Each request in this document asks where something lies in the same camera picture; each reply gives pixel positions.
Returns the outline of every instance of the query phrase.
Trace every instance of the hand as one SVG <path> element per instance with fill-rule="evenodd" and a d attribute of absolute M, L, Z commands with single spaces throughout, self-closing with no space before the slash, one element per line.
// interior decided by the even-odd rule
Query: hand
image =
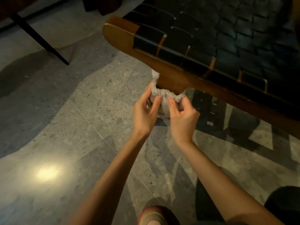
<path fill-rule="evenodd" d="M 133 106 L 134 133 L 143 137 L 150 135 L 156 123 L 159 106 L 163 100 L 162 97 L 157 96 L 153 101 L 151 109 L 147 108 L 147 100 L 151 95 L 151 84 L 152 82 Z"/>
<path fill-rule="evenodd" d="M 200 113 L 193 108 L 186 96 L 180 101 L 180 106 L 183 108 L 181 112 L 178 111 L 174 99 L 169 97 L 167 99 L 170 108 L 171 134 L 176 144 L 182 148 L 193 142 L 192 137 Z"/>

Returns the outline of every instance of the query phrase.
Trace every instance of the chair leg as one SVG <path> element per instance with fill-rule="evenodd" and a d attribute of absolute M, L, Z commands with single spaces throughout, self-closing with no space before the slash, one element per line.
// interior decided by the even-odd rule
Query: chair leg
<path fill-rule="evenodd" d="M 10 17 L 15 23 L 17 23 L 26 33 L 28 33 L 35 41 L 37 41 L 45 50 L 53 53 L 57 56 L 63 63 L 66 65 L 69 64 L 49 43 L 47 43 L 26 21 L 19 16 L 17 13 L 14 13 Z"/>

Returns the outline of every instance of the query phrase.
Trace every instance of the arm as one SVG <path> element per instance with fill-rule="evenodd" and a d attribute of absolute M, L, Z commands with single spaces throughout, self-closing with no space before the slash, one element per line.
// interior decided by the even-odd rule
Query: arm
<path fill-rule="evenodd" d="M 171 115 L 171 133 L 185 154 L 199 180 L 226 222 L 242 222 L 248 225 L 283 224 L 272 213 L 233 182 L 192 141 L 200 115 L 187 97 L 181 101 L 179 112 L 176 102 L 168 98 Z"/>
<path fill-rule="evenodd" d="M 111 224 L 125 182 L 137 155 L 152 131 L 162 98 L 156 97 L 151 110 L 146 107 L 151 84 L 133 107 L 134 132 L 96 183 L 68 225 Z"/>

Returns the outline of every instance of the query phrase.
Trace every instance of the forearm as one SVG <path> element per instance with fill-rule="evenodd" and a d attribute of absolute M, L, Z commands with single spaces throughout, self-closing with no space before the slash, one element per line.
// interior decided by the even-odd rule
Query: forearm
<path fill-rule="evenodd" d="M 111 224 L 129 172 L 146 139 L 137 133 L 131 135 L 69 225 Z"/>
<path fill-rule="evenodd" d="M 195 144 L 187 144 L 181 149 L 225 221 L 248 225 L 282 224 L 233 182 Z"/>

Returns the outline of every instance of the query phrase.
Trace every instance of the gray speckled floor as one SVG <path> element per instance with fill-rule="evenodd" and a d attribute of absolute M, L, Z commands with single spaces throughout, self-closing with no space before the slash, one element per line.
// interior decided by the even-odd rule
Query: gray speckled floor
<path fill-rule="evenodd" d="M 139 2 L 124 0 L 116 14 Z M 0 47 L 11 48 L 0 63 L 0 224 L 64 224 L 130 135 L 132 106 L 151 69 L 105 41 L 105 19 L 70 0 L 30 21 L 69 66 L 18 28 L 0 35 Z M 208 94 L 187 93 L 201 112 L 195 142 L 256 200 L 300 186 L 299 140 Z M 137 224 L 155 204 L 182 224 L 195 220 L 197 178 L 169 125 L 159 119 L 143 146 L 114 224 Z"/>

